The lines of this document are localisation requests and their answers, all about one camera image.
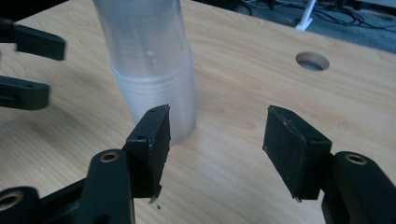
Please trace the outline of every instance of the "cable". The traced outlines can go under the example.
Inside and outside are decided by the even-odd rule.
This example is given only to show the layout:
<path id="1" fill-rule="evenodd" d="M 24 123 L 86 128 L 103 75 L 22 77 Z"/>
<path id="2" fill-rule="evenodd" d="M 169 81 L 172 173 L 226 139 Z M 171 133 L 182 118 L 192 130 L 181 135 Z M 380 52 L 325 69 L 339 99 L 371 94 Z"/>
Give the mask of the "cable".
<path id="1" fill-rule="evenodd" d="M 253 11 L 252 11 L 251 8 L 247 5 L 247 2 L 244 1 L 244 0 L 240 0 L 240 1 L 241 1 L 242 5 L 243 5 L 245 8 L 247 8 L 247 10 L 248 10 L 248 12 L 249 12 L 249 15 L 250 15 L 250 16 L 253 15 Z"/>
<path id="2" fill-rule="evenodd" d="M 268 9 L 269 7 L 260 7 L 257 6 L 253 3 L 257 3 L 257 0 L 240 0 L 241 3 L 249 9 L 250 16 L 252 15 L 252 10 L 249 6 L 260 8 L 260 9 Z M 276 5 L 276 7 L 291 7 L 291 8 L 296 8 L 300 10 L 305 10 L 305 5 L 299 4 L 302 1 L 298 2 L 284 2 L 284 1 L 276 1 L 277 3 L 280 3 L 279 5 Z M 345 21 L 338 19 L 332 15 L 329 14 L 331 13 L 340 13 L 344 16 L 348 16 L 350 20 Z M 365 28 L 365 29 L 376 29 L 376 30 L 382 30 L 382 31 L 387 31 L 391 33 L 396 33 L 396 30 L 392 30 L 389 28 L 396 27 L 396 24 L 392 25 L 386 25 L 386 26 L 375 26 L 372 25 L 368 22 L 365 21 L 362 15 L 355 13 L 351 11 L 350 9 L 346 9 L 343 7 L 337 7 L 336 6 L 336 1 L 333 1 L 331 3 L 317 3 L 313 9 L 313 14 L 318 17 L 320 20 L 330 22 L 333 24 L 338 24 L 338 25 L 343 25 L 343 26 L 350 26 L 350 27 L 360 27 L 360 28 Z"/>
<path id="3" fill-rule="evenodd" d="M 291 7 L 291 8 L 297 8 L 304 10 L 305 6 L 299 5 L 299 4 L 294 4 L 294 3 L 289 3 L 286 4 L 284 7 Z M 341 13 L 343 15 L 348 16 L 351 21 L 343 21 L 338 18 L 335 18 L 334 16 L 328 14 L 327 12 L 333 12 L 333 13 Z M 366 22 L 363 18 L 362 15 L 359 15 L 349 9 L 346 8 L 339 8 L 336 6 L 315 6 L 313 10 L 313 14 L 318 17 L 320 20 L 327 21 L 330 23 L 334 24 L 339 24 L 343 26 L 353 26 L 353 27 L 360 27 L 360 28 L 366 28 L 366 29 L 376 29 L 376 30 L 382 30 L 382 31 L 387 31 L 391 33 L 396 33 L 396 30 L 391 30 L 389 28 L 396 27 L 396 24 L 392 25 L 387 25 L 387 26 L 374 26 L 368 22 Z"/>

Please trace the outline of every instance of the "circular hole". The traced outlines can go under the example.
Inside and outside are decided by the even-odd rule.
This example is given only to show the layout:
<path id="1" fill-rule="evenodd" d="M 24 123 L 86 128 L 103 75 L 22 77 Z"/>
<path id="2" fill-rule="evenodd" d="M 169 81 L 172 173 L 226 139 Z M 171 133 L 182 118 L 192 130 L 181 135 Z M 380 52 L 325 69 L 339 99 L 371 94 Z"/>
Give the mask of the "circular hole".
<path id="1" fill-rule="evenodd" d="M 101 215 L 95 219 L 93 224 L 107 224 L 110 223 L 111 216 L 110 215 Z"/>
<path id="2" fill-rule="evenodd" d="M 23 193 L 21 191 L 14 191 L 4 195 L 0 198 L 0 212 L 13 207 L 17 203 L 19 203 L 22 198 Z"/>
<path id="3" fill-rule="evenodd" d="M 324 71 L 330 67 L 329 60 L 315 52 L 301 52 L 296 56 L 297 63 L 311 71 Z"/>
<path id="4" fill-rule="evenodd" d="M 100 161 L 101 162 L 111 162 L 111 161 L 114 161 L 114 160 L 116 160 L 118 158 L 119 158 L 119 154 L 117 154 L 115 152 L 109 152 L 109 153 L 103 155 L 100 158 Z"/>
<path id="5" fill-rule="evenodd" d="M 359 155 L 348 154 L 346 155 L 346 159 L 350 162 L 353 162 L 358 165 L 365 165 L 367 164 L 367 160 Z"/>

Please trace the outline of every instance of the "wooden table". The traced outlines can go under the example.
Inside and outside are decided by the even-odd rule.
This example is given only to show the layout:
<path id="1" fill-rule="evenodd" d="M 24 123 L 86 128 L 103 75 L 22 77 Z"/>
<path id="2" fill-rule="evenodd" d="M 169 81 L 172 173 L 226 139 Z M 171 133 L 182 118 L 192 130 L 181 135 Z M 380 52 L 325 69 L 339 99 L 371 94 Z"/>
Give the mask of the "wooden table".
<path id="1" fill-rule="evenodd" d="M 295 202 L 262 151 L 267 107 L 293 110 L 333 140 L 375 160 L 396 182 L 396 56 L 183 0 L 198 117 L 171 148 L 160 198 L 135 200 L 137 223 L 324 223 L 321 201 Z M 21 21 L 67 40 L 56 62 L 2 44 L 1 73 L 51 85 L 50 106 L 0 108 L 0 189 L 41 196 L 80 180 L 134 124 L 107 67 L 92 1 L 72 0 Z M 295 57 L 314 51 L 329 69 Z"/>

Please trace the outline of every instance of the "cup stack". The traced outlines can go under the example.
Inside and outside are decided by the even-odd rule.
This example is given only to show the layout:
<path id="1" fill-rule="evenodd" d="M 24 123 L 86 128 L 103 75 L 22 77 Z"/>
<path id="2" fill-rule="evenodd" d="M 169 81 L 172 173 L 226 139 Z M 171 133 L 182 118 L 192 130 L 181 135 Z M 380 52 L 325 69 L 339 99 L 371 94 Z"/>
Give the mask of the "cup stack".
<path id="1" fill-rule="evenodd" d="M 93 0 L 105 34 L 108 63 L 137 123 L 169 104 L 171 145 L 187 138 L 196 103 L 191 45 L 179 0 Z"/>

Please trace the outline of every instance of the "screw hole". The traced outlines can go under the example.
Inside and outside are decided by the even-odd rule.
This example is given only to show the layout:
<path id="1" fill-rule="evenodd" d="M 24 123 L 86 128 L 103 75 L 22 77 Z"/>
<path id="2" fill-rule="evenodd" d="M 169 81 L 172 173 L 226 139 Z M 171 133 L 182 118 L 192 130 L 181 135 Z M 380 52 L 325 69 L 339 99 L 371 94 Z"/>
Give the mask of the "screw hole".
<path id="1" fill-rule="evenodd" d="M 23 198 L 23 192 L 13 191 L 0 198 L 0 212 L 6 211 L 18 204 Z"/>
<path id="2" fill-rule="evenodd" d="M 364 159 L 364 158 L 361 157 L 361 156 L 358 156 L 358 155 L 347 154 L 347 155 L 346 155 L 346 159 L 347 159 L 348 161 L 353 162 L 353 163 L 358 164 L 358 165 L 365 165 L 365 164 L 367 164 L 367 160 Z"/>
<path id="3" fill-rule="evenodd" d="M 117 154 L 115 152 L 109 152 L 109 153 L 103 155 L 100 158 L 100 161 L 101 162 L 111 162 L 111 161 L 115 161 L 118 158 L 119 158 L 119 154 Z"/>

